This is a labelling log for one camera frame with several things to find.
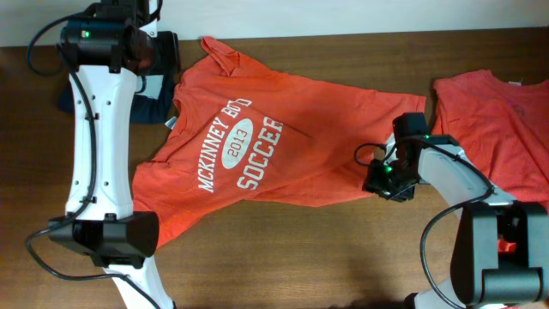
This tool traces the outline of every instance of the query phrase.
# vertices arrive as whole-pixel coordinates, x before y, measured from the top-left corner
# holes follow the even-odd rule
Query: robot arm
[[[452,206],[422,236],[422,264],[433,289],[410,295],[407,308],[503,308],[544,300],[549,291],[545,208],[499,189],[451,136],[429,135],[422,113],[405,113],[393,126],[389,155],[372,161],[365,190],[404,202],[413,198],[416,184],[431,184]],[[437,287],[426,267],[425,239],[434,223],[454,210],[461,221],[450,279]],[[515,251],[499,253],[499,239],[516,244]]]
[[[157,32],[161,1],[102,0],[68,21],[56,46],[70,71],[75,102],[75,167],[65,216],[27,238],[33,258],[76,281],[112,278],[129,308],[175,308],[154,262],[159,220],[134,212],[128,177],[130,108],[138,76],[179,71],[177,35]],[[89,256],[107,275],[67,276],[49,267],[31,241],[44,234]]]

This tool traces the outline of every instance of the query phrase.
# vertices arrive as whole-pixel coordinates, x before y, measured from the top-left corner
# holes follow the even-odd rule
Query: black cable
[[[433,148],[436,151],[438,151],[438,152],[440,152],[444,155],[447,155],[449,158],[453,159],[454,161],[460,162],[462,165],[464,165],[465,167],[467,167],[468,169],[473,171],[477,176],[479,176],[480,179],[482,180],[482,182],[486,185],[486,192],[484,194],[482,194],[481,196],[469,199],[465,202],[461,202],[461,203],[458,203],[458,204],[456,204],[452,207],[449,207],[449,208],[441,211],[434,218],[432,218],[429,221],[429,223],[427,223],[427,226],[423,230],[423,233],[421,234],[421,241],[419,242],[419,257],[421,258],[421,266],[423,267],[423,271],[425,272],[425,276],[427,277],[427,281],[431,285],[431,288],[433,289],[435,294],[437,294],[438,297],[440,297],[440,299],[443,300],[448,306],[451,306],[454,309],[467,309],[467,308],[464,308],[462,306],[457,305],[454,301],[449,299],[438,288],[437,284],[432,279],[431,272],[429,271],[429,267],[427,266],[427,257],[426,257],[426,254],[425,254],[425,244],[426,244],[426,241],[427,241],[427,235],[431,231],[432,227],[434,227],[434,225],[440,219],[444,218],[447,214],[451,214],[454,211],[456,211],[460,208],[463,208],[463,206],[465,206],[469,203],[475,203],[475,202],[479,202],[479,201],[483,201],[483,200],[487,199],[489,196],[491,196],[493,194],[494,186],[493,186],[492,182],[485,176],[485,174],[483,174],[481,171],[479,171],[473,164],[469,163],[468,161],[463,160],[460,155],[452,154],[449,151],[447,151],[443,148],[440,148],[437,145],[434,145],[434,144],[432,144],[430,142],[427,142],[426,140],[418,138],[418,137],[413,137],[413,136],[403,137],[401,140],[399,140],[397,143],[395,143],[393,148],[385,155],[382,162],[385,162],[388,158],[390,158],[390,156],[395,152],[395,150],[398,146],[400,146],[404,143],[407,143],[407,142],[419,142],[419,143],[423,144],[424,146],[426,146],[428,148]],[[359,163],[359,164],[361,163],[357,160],[357,157],[356,157],[356,154],[357,154],[358,150],[361,147],[368,146],[368,145],[376,145],[376,144],[366,143],[366,144],[363,144],[363,145],[359,146],[359,148],[357,148],[357,150],[355,150],[355,160],[357,161],[357,163]]]
[[[156,1],[156,10],[148,17],[147,24],[153,22],[154,20],[160,20],[160,10],[162,9],[162,3],[162,0]]]
[[[90,280],[117,278],[117,279],[120,279],[120,280],[128,283],[128,285],[130,285],[133,289],[135,289],[135,291],[138,294],[140,294],[141,296],[143,296],[143,298],[145,298],[148,302],[150,302],[151,305],[154,308],[160,309],[160,306],[156,303],[156,301],[154,301],[152,297],[150,297],[140,287],[138,287],[133,281],[131,281],[130,278],[128,277],[128,275],[124,275],[124,274],[103,274],[103,275],[90,275],[90,276],[69,276],[69,275],[65,275],[65,274],[62,274],[62,273],[56,271],[50,265],[48,265],[38,255],[38,253],[34,250],[34,248],[32,246],[33,240],[37,239],[38,237],[47,235],[48,233],[51,233],[53,231],[57,231],[60,228],[67,227],[69,224],[72,224],[76,220],[76,218],[86,210],[87,206],[92,201],[93,194],[94,194],[94,189],[95,189],[95,184],[96,184],[96,179],[97,179],[97,135],[96,135],[96,132],[95,132],[94,113],[93,113],[93,110],[92,110],[92,106],[89,103],[89,99],[86,95],[86,91],[84,90],[84,87],[82,86],[81,81],[80,81],[80,79],[78,78],[78,75],[75,72],[75,69],[69,64],[69,60],[63,54],[63,52],[61,50],[61,46],[56,45],[56,50],[59,52],[59,55],[60,55],[60,57],[63,61],[63,64],[60,67],[60,70],[57,70],[56,72],[44,73],[44,72],[36,70],[33,67],[33,64],[32,64],[32,61],[31,61],[31,51],[34,47],[34,44],[36,43],[36,41],[38,41],[38,39],[45,32],[47,32],[47,30],[51,29],[52,27],[56,26],[57,24],[59,24],[61,22],[68,21],[68,20],[70,20],[74,17],[80,17],[80,16],[82,16],[82,14],[89,13],[90,9],[94,9],[94,7],[90,6],[83,13],[78,13],[78,14],[74,14],[74,15],[65,16],[64,18],[61,18],[61,19],[58,19],[54,22],[49,23],[48,25],[46,25],[44,28],[42,28],[33,37],[33,39],[31,40],[31,42],[28,45],[27,65],[28,65],[29,69],[31,69],[34,73],[36,73],[40,76],[52,76],[52,75],[55,75],[55,74],[59,73],[63,69],[63,64],[64,64],[64,66],[67,67],[67,69],[69,69],[70,76],[73,78],[73,80],[75,82],[75,85],[78,88],[78,92],[80,93],[80,95],[82,97],[82,101],[84,102],[84,106],[86,108],[86,114],[87,114],[86,120],[88,121],[88,124],[89,124],[90,144],[91,144],[91,146],[90,146],[90,149],[91,149],[91,167],[90,167],[91,171],[90,171],[90,180],[89,180],[89,184],[88,184],[88,187],[87,187],[87,195],[82,199],[80,208],[78,208],[78,210],[75,213],[70,214],[65,219],[60,221],[59,223],[56,223],[55,225],[43,228],[43,229],[41,229],[37,232],[31,233],[30,235],[28,235],[27,238],[25,239],[25,247],[27,248],[28,253],[31,255],[31,257],[34,259],[34,261],[36,261],[36,263],[40,267],[42,267],[45,271],[47,271],[48,273],[54,275],[55,277],[57,277],[59,279],[80,282],[80,281],[90,281]]]
[[[361,165],[363,167],[369,167],[370,164],[367,164],[367,163],[364,163],[363,161],[360,161],[359,160],[359,151],[364,148],[364,147],[367,147],[367,146],[376,146],[380,149],[383,149],[383,150],[386,150],[387,148],[385,147],[384,144],[381,144],[381,143],[376,143],[376,142],[365,142],[363,143],[362,145],[358,146],[355,150],[354,150],[354,154],[353,154],[353,158],[354,158],[354,161],[357,162],[358,165]]]
[[[142,94],[147,89],[147,77],[141,76],[141,90],[136,91],[136,94]]]
[[[31,39],[31,41],[28,43],[28,46],[27,46],[27,66],[28,66],[28,68],[32,72],[36,73],[37,75],[44,76],[44,77],[54,76],[54,75],[60,73],[63,70],[63,64],[60,64],[59,68],[57,70],[53,71],[53,72],[42,72],[42,71],[37,70],[36,68],[34,68],[33,60],[31,58],[34,45],[36,45],[36,42],[42,37],[42,35],[44,35],[44,33],[48,32],[51,28],[55,27],[56,25],[58,25],[62,22],[70,21],[72,19],[91,18],[95,14],[96,4],[97,3],[92,3],[91,5],[89,5],[82,12],[59,18],[58,20],[52,21],[49,24],[45,25],[45,27],[40,29],[40,31],[38,31],[34,35],[34,37]]]

